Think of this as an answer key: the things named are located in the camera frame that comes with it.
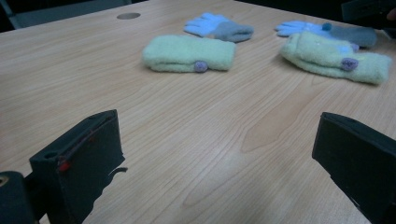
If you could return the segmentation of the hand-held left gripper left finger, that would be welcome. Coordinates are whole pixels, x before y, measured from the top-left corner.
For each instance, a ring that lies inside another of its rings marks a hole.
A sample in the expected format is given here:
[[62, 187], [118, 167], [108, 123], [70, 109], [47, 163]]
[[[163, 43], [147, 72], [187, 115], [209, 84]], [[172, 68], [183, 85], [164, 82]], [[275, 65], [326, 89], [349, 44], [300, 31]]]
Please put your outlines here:
[[124, 162], [118, 113], [85, 118], [31, 159], [51, 224], [81, 224]]

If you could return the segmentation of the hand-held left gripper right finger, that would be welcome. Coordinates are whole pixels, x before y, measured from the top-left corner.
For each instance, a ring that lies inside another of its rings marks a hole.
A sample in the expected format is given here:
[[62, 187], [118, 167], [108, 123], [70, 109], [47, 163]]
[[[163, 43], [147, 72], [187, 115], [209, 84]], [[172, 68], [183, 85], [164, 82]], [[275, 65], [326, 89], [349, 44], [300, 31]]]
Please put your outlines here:
[[312, 158], [372, 224], [396, 224], [396, 140], [324, 112]]

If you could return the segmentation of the green fuzzy glove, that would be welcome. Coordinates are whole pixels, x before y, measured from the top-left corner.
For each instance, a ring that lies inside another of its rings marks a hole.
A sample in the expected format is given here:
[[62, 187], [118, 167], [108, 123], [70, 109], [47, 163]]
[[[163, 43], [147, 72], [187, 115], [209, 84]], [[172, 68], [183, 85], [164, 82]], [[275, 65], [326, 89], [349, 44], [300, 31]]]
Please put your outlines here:
[[387, 81], [392, 59], [382, 54], [359, 52], [359, 49], [348, 41], [303, 32], [291, 35], [280, 54], [313, 74], [373, 85]]
[[204, 73], [233, 66], [233, 42], [188, 35], [160, 35], [143, 49], [145, 66], [157, 72]]

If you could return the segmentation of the round grey table grommet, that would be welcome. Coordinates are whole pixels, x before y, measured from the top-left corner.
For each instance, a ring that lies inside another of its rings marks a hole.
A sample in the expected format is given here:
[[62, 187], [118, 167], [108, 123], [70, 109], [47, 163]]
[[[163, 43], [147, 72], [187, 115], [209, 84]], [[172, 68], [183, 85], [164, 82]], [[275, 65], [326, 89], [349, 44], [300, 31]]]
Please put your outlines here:
[[122, 13], [122, 14], [118, 15], [117, 19], [119, 19], [119, 20], [132, 20], [132, 19], [136, 19], [136, 18], [138, 18], [140, 16], [141, 16], [140, 13], [128, 12], [128, 13]]

